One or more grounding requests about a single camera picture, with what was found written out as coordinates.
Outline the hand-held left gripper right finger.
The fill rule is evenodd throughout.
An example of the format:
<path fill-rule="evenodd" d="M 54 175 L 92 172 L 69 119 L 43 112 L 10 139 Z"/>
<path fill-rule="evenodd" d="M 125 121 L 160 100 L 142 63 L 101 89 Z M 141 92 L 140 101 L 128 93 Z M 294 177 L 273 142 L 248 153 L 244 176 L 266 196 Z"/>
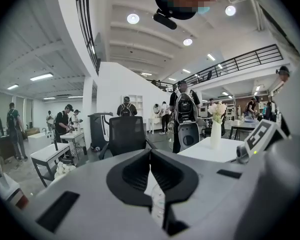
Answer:
<path fill-rule="evenodd" d="M 163 227 L 153 240 L 258 240 L 263 236 L 263 158 L 246 165 L 213 162 L 153 149 L 151 171 L 169 182 Z"/>

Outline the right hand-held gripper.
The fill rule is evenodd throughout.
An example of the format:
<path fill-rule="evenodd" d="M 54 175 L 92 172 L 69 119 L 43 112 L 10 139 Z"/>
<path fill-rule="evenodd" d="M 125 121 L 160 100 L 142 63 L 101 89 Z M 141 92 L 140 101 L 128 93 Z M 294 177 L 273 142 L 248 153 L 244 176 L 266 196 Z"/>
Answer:
<path fill-rule="evenodd" d="M 239 164 L 247 164 L 251 156 L 260 154 L 275 142 L 287 138 L 288 136 L 275 122 L 262 119 L 245 138 L 244 143 L 236 148 L 236 161 Z"/>

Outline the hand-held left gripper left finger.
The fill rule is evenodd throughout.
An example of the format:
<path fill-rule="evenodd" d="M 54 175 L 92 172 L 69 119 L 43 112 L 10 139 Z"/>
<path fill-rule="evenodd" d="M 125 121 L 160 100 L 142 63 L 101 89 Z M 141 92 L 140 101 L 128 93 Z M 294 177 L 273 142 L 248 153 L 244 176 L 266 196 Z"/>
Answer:
<path fill-rule="evenodd" d="M 146 185 L 136 188 L 149 162 L 141 149 L 80 166 L 38 194 L 22 221 L 40 240 L 163 240 Z"/>

